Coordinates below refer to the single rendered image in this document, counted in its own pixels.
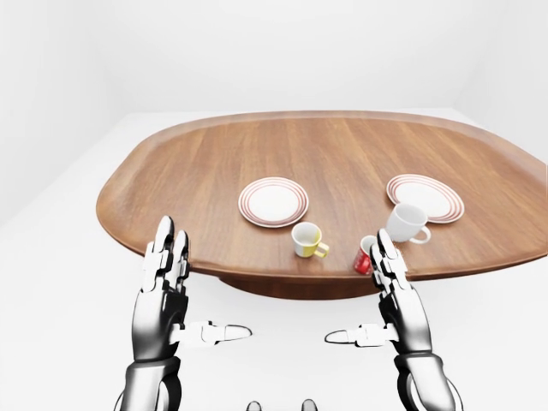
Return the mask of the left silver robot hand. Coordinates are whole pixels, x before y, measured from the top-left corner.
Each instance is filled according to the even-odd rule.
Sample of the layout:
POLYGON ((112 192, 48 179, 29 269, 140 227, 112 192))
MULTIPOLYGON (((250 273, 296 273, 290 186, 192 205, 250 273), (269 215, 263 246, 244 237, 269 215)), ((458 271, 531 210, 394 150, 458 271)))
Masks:
POLYGON ((166 360, 178 345, 210 347, 250 337, 243 325, 216 325, 211 321, 185 324, 188 296, 185 288, 191 264, 189 238, 175 232, 171 217, 161 218, 153 241, 146 247, 143 282, 134 305, 132 344, 134 360, 166 360))

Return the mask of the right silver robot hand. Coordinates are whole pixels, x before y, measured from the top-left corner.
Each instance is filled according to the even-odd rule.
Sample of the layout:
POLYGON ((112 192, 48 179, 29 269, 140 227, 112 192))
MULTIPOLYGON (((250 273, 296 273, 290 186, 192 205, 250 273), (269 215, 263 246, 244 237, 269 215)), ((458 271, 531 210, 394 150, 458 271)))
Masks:
POLYGON ((432 354, 432 337, 418 292, 407 280, 402 253, 386 229, 377 233, 370 248, 374 285, 379 289, 378 308, 384 325, 361 324, 350 330, 333 331, 327 343, 353 344, 358 348, 381 347, 391 342, 398 354, 432 354))

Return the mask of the red mug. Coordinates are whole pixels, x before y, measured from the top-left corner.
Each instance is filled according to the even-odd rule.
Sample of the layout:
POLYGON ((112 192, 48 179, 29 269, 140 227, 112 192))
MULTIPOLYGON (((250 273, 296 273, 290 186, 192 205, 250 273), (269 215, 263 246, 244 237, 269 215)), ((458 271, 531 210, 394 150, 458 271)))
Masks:
POLYGON ((359 249, 353 263, 354 270, 359 274, 369 277, 372 275, 373 268, 370 249, 376 243, 377 237, 375 235, 366 235, 360 240, 359 249))

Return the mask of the white plate with red rings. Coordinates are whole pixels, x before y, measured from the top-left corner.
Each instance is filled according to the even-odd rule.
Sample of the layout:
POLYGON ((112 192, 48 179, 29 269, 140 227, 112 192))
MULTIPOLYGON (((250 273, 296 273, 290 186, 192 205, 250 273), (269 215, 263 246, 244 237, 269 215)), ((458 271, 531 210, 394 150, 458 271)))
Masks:
POLYGON ((394 176, 387 182, 385 191, 395 205, 404 203, 419 207, 429 223, 454 223, 465 213, 465 205, 459 194, 429 176, 394 176))
POLYGON ((285 177, 271 176, 245 186, 238 199, 241 215, 265 228, 282 228, 298 222, 309 207, 306 190, 285 177))

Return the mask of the yellow and white mug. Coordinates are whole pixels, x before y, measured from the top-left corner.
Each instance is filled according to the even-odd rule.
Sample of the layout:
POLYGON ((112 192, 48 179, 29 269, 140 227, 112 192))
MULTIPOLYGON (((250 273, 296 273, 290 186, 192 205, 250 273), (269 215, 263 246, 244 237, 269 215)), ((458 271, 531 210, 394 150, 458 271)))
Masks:
POLYGON ((291 238, 295 254, 298 257, 318 256, 325 258, 330 251, 329 246, 322 242, 321 229, 314 223, 298 223, 291 231, 291 238))

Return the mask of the round dark wooden table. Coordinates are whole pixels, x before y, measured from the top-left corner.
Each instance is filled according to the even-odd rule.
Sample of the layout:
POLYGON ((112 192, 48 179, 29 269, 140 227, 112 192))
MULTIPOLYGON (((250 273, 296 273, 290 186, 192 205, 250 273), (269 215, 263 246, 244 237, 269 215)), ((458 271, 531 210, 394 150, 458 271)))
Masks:
POLYGON ((293 111, 206 118, 142 141, 106 182, 98 220, 144 253, 163 216, 190 238, 199 273, 246 291, 298 300, 370 295, 352 263, 360 239, 384 226, 385 188, 397 175, 430 176, 465 205, 454 223, 431 226, 425 245, 400 246, 409 277, 438 279, 519 265, 548 255, 546 167, 508 141, 461 122, 372 111, 293 111), (306 220, 327 257, 295 255, 290 228, 249 223, 241 190, 267 176, 301 184, 306 220))

